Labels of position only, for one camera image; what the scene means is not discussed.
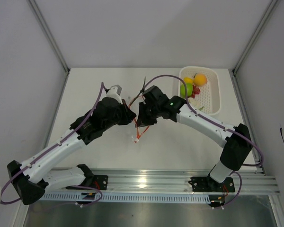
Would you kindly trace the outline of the clear orange-zipper zip bag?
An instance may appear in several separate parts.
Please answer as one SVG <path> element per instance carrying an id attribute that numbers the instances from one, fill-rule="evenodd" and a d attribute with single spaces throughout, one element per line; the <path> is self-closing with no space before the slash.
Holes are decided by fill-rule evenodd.
<path id="1" fill-rule="evenodd" d="M 137 127 L 139 103 L 142 102 L 144 104 L 144 100 L 145 98 L 143 95 L 139 95 L 135 100 L 130 96 L 126 99 L 127 106 L 136 114 L 136 117 L 133 119 L 133 121 L 124 127 L 126 137 L 132 143 L 138 143 L 141 137 L 149 129 L 149 126 Z"/>

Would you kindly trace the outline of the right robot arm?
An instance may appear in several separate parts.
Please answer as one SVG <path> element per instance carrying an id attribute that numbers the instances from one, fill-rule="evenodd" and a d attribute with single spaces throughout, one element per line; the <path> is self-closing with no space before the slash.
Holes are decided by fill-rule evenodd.
<path id="1" fill-rule="evenodd" d="M 172 120 L 189 126 L 215 141 L 222 154 L 207 177 L 192 177 L 189 183 L 195 192 L 222 192 L 229 186 L 229 175 L 238 171 L 252 150 L 250 133 L 244 124 L 231 126 L 203 115 L 179 97 L 168 98 L 157 86 L 143 92 L 144 101 L 139 103 L 137 127 L 151 126 L 158 118 Z"/>

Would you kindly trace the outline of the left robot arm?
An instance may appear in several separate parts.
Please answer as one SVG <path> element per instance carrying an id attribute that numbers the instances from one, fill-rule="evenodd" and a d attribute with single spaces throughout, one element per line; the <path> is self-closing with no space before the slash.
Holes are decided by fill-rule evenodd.
<path id="1" fill-rule="evenodd" d="M 136 114 L 124 100 L 118 102 L 104 97 L 84 116 L 76 119 L 66 133 L 52 146 L 34 157 L 19 163 L 12 161 L 7 165 L 12 185 L 25 205 L 38 201 L 46 192 L 80 186 L 99 189 L 97 178 L 85 164 L 79 164 L 66 171 L 51 173 L 51 169 L 68 155 L 86 147 L 93 140 L 115 125 L 130 124 Z"/>

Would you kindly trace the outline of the white cauliflower with green leaves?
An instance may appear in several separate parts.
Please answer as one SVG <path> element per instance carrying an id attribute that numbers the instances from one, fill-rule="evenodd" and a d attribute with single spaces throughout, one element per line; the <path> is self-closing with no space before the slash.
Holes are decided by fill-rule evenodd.
<path id="1" fill-rule="evenodd" d="M 201 104 L 197 100 L 189 98 L 188 101 L 193 108 L 198 109 L 199 111 L 202 111 L 204 109 L 204 106 L 201 106 Z"/>

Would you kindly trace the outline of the aluminium mounting rail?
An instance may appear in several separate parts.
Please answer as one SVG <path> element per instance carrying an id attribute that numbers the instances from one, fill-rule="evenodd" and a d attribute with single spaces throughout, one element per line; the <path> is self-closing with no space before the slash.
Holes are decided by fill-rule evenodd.
<path id="1" fill-rule="evenodd" d="M 96 175 L 108 176 L 107 192 L 121 193 L 169 193 L 192 192 L 188 183 L 193 176 L 207 176 L 209 171 L 200 170 L 122 170 L 93 169 Z M 280 195 L 276 178 L 263 173 L 240 171 L 242 188 L 240 195 Z"/>

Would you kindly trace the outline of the aluminium frame post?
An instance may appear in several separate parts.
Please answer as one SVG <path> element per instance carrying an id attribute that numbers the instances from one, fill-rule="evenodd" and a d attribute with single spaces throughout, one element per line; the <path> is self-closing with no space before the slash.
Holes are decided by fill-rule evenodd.
<path id="1" fill-rule="evenodd" d="M 31 11 L 33 12 L 43 34 L 45 35 L 53 53 L 55 54 L 58 62 L 60 63 L 61 67 L 63 68 L 64 72 L 66 74 L 69 74 L 70 68 L 68 67 L 68 64 L 66 63 L 65 58 L 62 55 L 62 52 L 48 26 L 48 23 L 46 22 L 45 17 L 43 16 L 36 0 L 27 0 L 27 3 L 29 7 L 31 8 Z"/>
<path id="2" fill-rule="evenodd" d="M 235 66 L 232 70 L 232 73 L 233 73 L 234 76 L 236 76 L 239 69 L 241 68 L 241 66 L 246 61 L 247 57 L 249 56 L 249 54 L 253 50 L 255 44 L 257 43 L 258 39 L 260 38 L 261 34 L 263 33 L 265 27 L 269 23 L 270 18 L 272 17 L 273 13 L 277 9 L 280 2 L 281 2 L 280 0 L 271 0 L 269 2 L 269 4 L 268 4 L 267 8 L 265 9 L 260 21 L 258 22 L 258 24 L 256 26 L 256 29 L 254 30 L 251 37 L 249 38 L 247 45 L 245 46 L 242 54 L 240 55 L 237 63 L 235 64 Z"/>

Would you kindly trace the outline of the green apple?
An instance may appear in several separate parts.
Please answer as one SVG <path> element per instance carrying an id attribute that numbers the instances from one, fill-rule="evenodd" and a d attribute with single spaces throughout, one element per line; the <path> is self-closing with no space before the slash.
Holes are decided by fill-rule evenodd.
<path id="1" fill-rule="evenodd" d="M 182 84 L 180 87 L 180 96 L 182 98 L 185 98 L 186 96 L 189 97 L 193 94 L 193 84 L 187 83 L 187 84 Z"/>

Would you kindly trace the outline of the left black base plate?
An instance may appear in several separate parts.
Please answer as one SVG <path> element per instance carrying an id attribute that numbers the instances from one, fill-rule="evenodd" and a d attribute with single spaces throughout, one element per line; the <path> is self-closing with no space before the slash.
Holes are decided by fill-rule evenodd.
<path id="1" fill-rule="evenodd" d="M 106 190 L 108 184 L 108 175 L 94 175 L 86 177 L 79 186 Z"/>

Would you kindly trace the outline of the orange fruit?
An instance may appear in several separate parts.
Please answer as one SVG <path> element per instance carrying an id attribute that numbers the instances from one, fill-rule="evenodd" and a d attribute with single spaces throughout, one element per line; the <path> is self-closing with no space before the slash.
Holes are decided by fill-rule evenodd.
<path id="1" fill-rule="evenodd" d="M 202 87 L 207 84 L 207 77 L 202 73 L 197 73 L 194 77 L 194 84 L 198 87 Z"/>

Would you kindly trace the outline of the left aluminium frame post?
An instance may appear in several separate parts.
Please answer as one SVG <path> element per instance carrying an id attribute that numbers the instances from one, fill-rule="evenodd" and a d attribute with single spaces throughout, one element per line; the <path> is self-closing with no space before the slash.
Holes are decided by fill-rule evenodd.
<path id="1" fill-rule="evenodd" d="M 43 16 L 36 0 L 27 0 L 27 3 L 29 7 L 31 8 L 31 11 L 33 12 L 43 34 L 45 35 L 53 53 L 55 54 L 58 62 L 60 63 L 61 67 L 63 68 L 64 72 L 66 74 L 69 74 L 70 68 L 68 67 L 68 64 L 66 63 L 65 58 L 62 55 L 62 52 L 48 26 L 48 23 L 46 22 L 45 17 Z"/>

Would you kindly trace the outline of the yellow lemon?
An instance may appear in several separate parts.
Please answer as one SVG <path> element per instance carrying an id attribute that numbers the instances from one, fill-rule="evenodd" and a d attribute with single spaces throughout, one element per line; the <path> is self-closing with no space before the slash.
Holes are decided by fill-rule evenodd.
<path id="1" fill-rule="evenodd" d="M 183 81 L 184 81 L 185 84 L 193 84 L 194 83 L 194 79 L 190 78 L 190 77 L 183 78 Z"/>

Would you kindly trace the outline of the right aluminium frame post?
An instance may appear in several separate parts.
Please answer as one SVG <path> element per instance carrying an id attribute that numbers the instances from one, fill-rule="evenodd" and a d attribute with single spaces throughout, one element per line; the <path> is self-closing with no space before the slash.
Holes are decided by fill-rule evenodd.
<path id="1" fill-rule="evenodd" d="M 281 2 L 280 0 L 271 0 L 269 2 L 269 4 L 268 4 L 267 8 L 265 9 L 260 21 L 258 22 L 258 24 L 256 26 L 256 29 L 254 30 L 251 37 L 249 38 L 247 45 L 245 46 L 242 54 L 240 55 L 237 63 L 235 64 L 235 66 L 232 70 L 232 73 L 233 73 L 234 76 L 236 76 L 239 69 L 241 68 L 241 66 L 246 61 L 247 57 L 249 56 L 249 54 L 253 50 L 255 44 L 257 43 L 258 39 L 260 38 L 261 34 L 263 33 L 265 27 L 269 23 L 270 18 L 272 17 L 273 13 L 277 9 L 280 2 Z"/>

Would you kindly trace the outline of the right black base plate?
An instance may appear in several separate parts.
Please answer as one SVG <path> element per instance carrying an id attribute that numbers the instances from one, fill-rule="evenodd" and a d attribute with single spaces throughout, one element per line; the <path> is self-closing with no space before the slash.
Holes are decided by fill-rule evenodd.
<path id="1" fill-rule="evenodd" d="M 233 179 L 227 177 L 222 183 L 218 183 L 209 176 L 191 177 L 188 183 L 193 192 L 235 192 Z"/>

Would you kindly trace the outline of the white perforated plastic basket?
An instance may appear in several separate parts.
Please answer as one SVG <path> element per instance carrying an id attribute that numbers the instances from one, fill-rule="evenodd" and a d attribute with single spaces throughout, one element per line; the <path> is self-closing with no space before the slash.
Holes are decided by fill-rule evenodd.
<path id="1" fill-rule="evenodd" d="M 179 77 L 182 79 L 178 83 L 178 94 L 180 96 L 180 86 L 185 84 L 183 78 L 193 78 L 197 73 L 202 73 L 207 77 L 207 84 L 199 87 L 200 94 L 195 96 L 201 106 L 204 106 L 202 112 L 208 115 L 217 115 L 221 108 L 220 90 L 219 90 L 219 79 L 217 73 L 209 68 L 188 66 L 180 70 Z"/>

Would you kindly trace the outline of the red grape bunch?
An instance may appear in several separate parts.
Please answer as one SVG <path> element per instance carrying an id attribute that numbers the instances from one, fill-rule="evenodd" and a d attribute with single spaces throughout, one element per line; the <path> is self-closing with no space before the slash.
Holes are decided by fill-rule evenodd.
<path id="1" fill-rule="evenodd" d="M 199 95 L 199 94 L 200 94 L 200 88 L 193 85 L 191 97 L 195 98 L 195 96 Z"/>

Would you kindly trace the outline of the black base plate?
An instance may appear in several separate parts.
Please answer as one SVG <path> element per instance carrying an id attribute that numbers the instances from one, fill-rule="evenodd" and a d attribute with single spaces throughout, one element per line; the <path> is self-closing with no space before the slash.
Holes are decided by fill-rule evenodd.
<path id="1" fill-rule="evenodd" d="M 108 184 L 108 175 L 94 175 L 86 177 L 79 186 L 106 190 Z"/>
<path id="2" fill-rule="evenodd" d="M 193 192 L 235 192 L 233 179 L 227 177 L 222 183 L 218 183 L 209 176 L 191 177 L 188 183 Z"/>

